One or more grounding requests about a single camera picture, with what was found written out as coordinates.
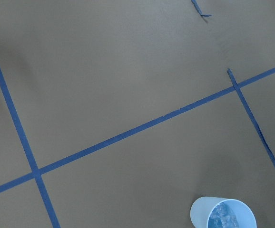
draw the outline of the blue painter's tape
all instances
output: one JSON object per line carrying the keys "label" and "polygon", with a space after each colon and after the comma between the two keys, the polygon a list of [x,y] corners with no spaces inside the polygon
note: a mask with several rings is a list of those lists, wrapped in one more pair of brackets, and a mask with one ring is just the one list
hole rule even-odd
{"label": "blue painter's tape", "polygon": [[200,9],[198,3],[196,2],[196,0],[191,0],[191,2],[194,4],[194,6],[195,6],[197,12],[200,14],[200,16],[202,16],[202,17],[211,17],[210,14],[203,14],[203,13],[202,13],[202,11],[201,11],[201,9]]}
{"label": "blue painter's tape", "polygon": [[31,148],[29,146],[28,139],[27,139],[27,137],[26,137],[26,135],[24,133],[24,130],[22,128],[20,119],[19,119],[17,111],[15,109],[15,105],[13,103],[13,100],[12,100],[12,98],[10,96],[10,92],[9,92],[9,89],[8,89],[8,87],[6,85],[5,80],[4,80],[4,77],[3,77],[1,69],[0,69],[0,88],[1,88],[1,91],[3,93],[4,99],[6,101],[6,104],[8,106],[10,115],[11,115],[11,117],[13,119],[13,122],[14,122],[14,125],[15,125],[15,128],[16,128],[16,131],[18,133],[18,136],[20,138],[22,147],[23,147],[24,152],[25,152],[25,154],[27,156],[27,159],[29,161],[29,165],[30,165],[32,171],[37,170],[38,167],[37,167],[35,158],[34,158],[34,156],[32,154],[32,150],[31,150]]}
{"label": "blue painter's tape", "polygon": [[256,75],[255,77],[252,77],[252,78],[250,78],[250,79],[248,79],[248,80],[245,80],[245,81],[243,81],[243,82],[240,82],[240,83],[238,83],[238,86],[241,88],[241,87],[244,87],[244,86],[246,86],[246,85],[248,85],[248,84],[251,84],[251,83],[253,83],[253,82],[255,82],[255,81],[258,81],[258,80],[260,80],[260,79],[262,79],[262,78],[264,78],[264,77],[267,77],[267,76],[269,76],[269,75],[272,75],[272,74],[274,74],[275,73],[275,67],[273,68],[273,69],[270,69],[270,70],[267,70],[267,71],[265,71],[265,72],[263,72],[263,73],[261,73],[261,74],[259,74],[259,75]]}
{"label": "blue painter's tape", "polygon": [[104,148],[106,146],[114,144],[114,143],[116,143],[116,142],[118,142],[120,140],[123,140],[123,139],[125,139],[125,138],[127,138],[129,136],[132,136],[132,135],[134,135],[134,134],[136,134],[138,132],[141,132],[141,131],[143,131],[143,130],[145,130],[147,128],[150,128],[150,127],[152,127],[154,125],[157,125],[157,124],[159,124],[159,123],[161,123],[163,121],[171,119],[171,118],[173,118],[173,117],[175,117],[177,115],[180,115],[180,114],[182,114],[184,112],[187,112],[187,111],[189,111],[189,110],[191,110],[193,108],[196,108],[196,107],[198,107],[200,105],[203,105],[203,104],[205,104],[207,102],[210,102],[212,100],[215,100],[215,99],[217,99],[217,98],[219,98],[221,96],[224,96],[226,94],[229,94],[229,93],[231,93],[233,91],[234,91],[234,88],[233,87],[229,87],[229,88],[224,89],[224,90],[222,90],[222,91],[220,91],[218,93],[212,94],[212,95],[210,95],[210,96],[208,96],[206,98],[203,98],[203,99],[201,99],[199,101],[196,101],[196,102],[194,102],[192,104],[189,104],[189,105],[187,105],[185,107],[182,107],[182,108],[180,108],[178,110],[175,110],[175,111],[173,111],[173,112],[171,112],[171,113],[169,113],[169,114],[167,114],[165,116],[159,117],[159,118],[157,118],[155,120],[152,120],[152,121],[150,121],[148,123],[145,123],[143,125],[140,125],[138,127],[133,128],[133,129],[131,129],[129,131],[126,131],[126,132],[124,132],[122,134],[119,134],[119,135],[117,135],[115,137],[112,137],[112,138],[110,138],[108,140],[105,140],[105,141],[103,141],[103,142],[101,142],[99,144],[96,144],[96,145],[91,146],[91,147],[89,147],[87,149],[84,149],[84,150],[82,150],[80,152],[77,152],[77,153],[75,153],[73,155],[70,155],[69,157],[66,157],[66,158],[61,159],[59,161],[56,161],[56,162],[54,162],[52,164],[49,164],[49,165],[41,168],[40,169],[40,173],[41,174],[47,173],[47,172],[49,172],[51,170],[54,170],[54,169],[56,169],[56,168],[58,168],[60,166],[63,166],[63,165],[68,164],[68,163],[70,163],[70,162],[72,162],[74,160],[77,160],[77,159],[79,159],[81,157],[84,157],[84,156],[86,156],[86,155],[88,155],[90,153],[98,151],[98,150],[100,150],[100,149],[102,149],[102,148]]}
{"label": "blue painter's tape", "polygon": [[13,100],[12,100],[12,98],[10,96],[10,92],[9,92],[9,89],[8,89],[8,87],[6,85],[6,82],[5,82],[5,79],[3,77],[1,68],[0,68],[0,88],[1,88],[1,91],[2,91],[2,94],[3,94],[3,97],[4,97],[5,101],[6,101],[6,104],[8,106],[8,109],[9,109],[10,115],[12,117],[13,123],[15,125],[17,134],[18,134],[18,136],[20,138],[23,150],[24,150],[24,152],[26,154],[26,157],[28,159],[29,165],[30,165],[30,167],[32,169],[33,177],[36,180],[38,189],[40,191],[42,199],[44,200],[43,202],[44,202],[44,204],[46,206],[48,215],[49,215],[49,217],[51,219],[51,223],[52,223],[52,225],[53,225],[54,228],[59,228],[60,225],[58,223],[57,216],[56,216],[55,211],[53,209],[53,205],[51,204],[51,201],[49,200],[49,195],[47,193],[47,190],[45,188],[43,180],[42,180],[42,178],[40,176],[40,172],[39,172],[37,163],[35,161],[35,158],[34,158],[34,155],[32,153],[31,147],[29,146],[28,139],[27,139],[27,137],[25,135],[25,132],[23,130],[23,127],[21,125],[18,113],[17,113],[15,105],[13,103]]}
{"label": "blue painter's tape", "polygon": [[55,214],[52,202],[49,198],[49,195],[48,195],[46,186],[44,185],[42,177],[40,175],[35,177],[35,181],[37,183],[44,205],[47,209],[53,228],[60,228],[60,224],[58,222],[57,216]]}
{"label": "blue painter's tape", "polygon": [[14,180],[12,180],[10,182],[2,184],[2,185],[0,185],[0,193],[3,192],[3,191],[6,191],[8,189],[11,189],[11,188],[13,188],[13,187],[15,187],[17,185],[20,185],[20,184],[22,184],[24,182],[27,182],[27,181],[29,181],[29,180],[31,180],[33,178],[34,178],[33,173],[29,173],[29,174],[26,174],[26,175],[24,175],[22,177],[14,179]]}
{"label": "blue painter's tape", "polygon": [[245,108],[245,110],[246,110],[246,112],[247,112],[250,120],[252,121],[252,123],[253,123],[253,125],[254,125],[254,127],[255,127],[255,129],[256,129],[259,137],[260,137],[260,139],[261,139],[261,142],[262,142],[263,146],[265,147],[265,149],[267,151],[267,154],[269,155],[269,157],[270,157],[270,159],[271,159],[271,161],[272,161],[272,163],[273,163],[273,165],[275,167],[275,156],[273,155],[271,149],[269,148],[268,144],[266,143],[265,137],[263,136],[263,134],[262,134],[262,132],[260,130],[260,127],[259,127],[259,125],[258,125],[258,123],[257,123],[257,121],[256,121],[256,119],[255,119],[255,117],[254,117],[254,115],[253,115],[250,107],[248,106],[248,104],[246,102],[246,99],[244,98],[244,96],[243,96],[243,94],[242,94],[242,92],[241,92],[241,90],[240,90],[240,88],[239,88],[239,86],[238,86],[238,84],[237,84],[237,82],[235,80],[235,77],[234,77],[232,71],[230,69],[228,69],[227,73],[228,73],[228,75],[229,75],[229,77],[230,77],[230,79],[231,79],[231,81],[232,81],[232,83],[234,85],[234,89],[236,90],[236,92],[237,92],[237,94],[238,94],[238,96],[239,96],[239,98],[240,98],[240,100],[241,100],[241,102],[242,102],[242,104],[243,104],[243,106],[244,106],[244,108]]}

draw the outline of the plastic cup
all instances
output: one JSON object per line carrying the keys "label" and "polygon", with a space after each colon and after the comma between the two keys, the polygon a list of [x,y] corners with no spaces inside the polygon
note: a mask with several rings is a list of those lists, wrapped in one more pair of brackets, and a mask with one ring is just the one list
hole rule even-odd
{"label": "plastic cup", "polygon": [[225,203],[234,212],[240,228],[257,228],[256,219],[251,209],[243,202],[236,199],[218,197],[198,198],[190,209],[190,218],[196,228],[208,228],[209,216],[214,208]]}

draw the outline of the ice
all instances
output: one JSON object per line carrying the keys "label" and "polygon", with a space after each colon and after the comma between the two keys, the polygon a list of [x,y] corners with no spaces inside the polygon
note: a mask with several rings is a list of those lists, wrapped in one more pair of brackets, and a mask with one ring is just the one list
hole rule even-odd
{"label": "ice", "polygon": [[239,224],[233,211],[225,203],[217,205],[211,213],[208,228],[238,228]]}

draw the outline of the floor surface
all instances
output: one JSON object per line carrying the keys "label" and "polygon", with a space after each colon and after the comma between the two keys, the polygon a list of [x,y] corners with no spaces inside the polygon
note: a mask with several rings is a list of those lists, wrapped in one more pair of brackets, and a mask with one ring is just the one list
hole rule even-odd
{"label": "floor surface", "polygon": [[0,228],[275,227],[275,0],[197,2],[0,0]]}

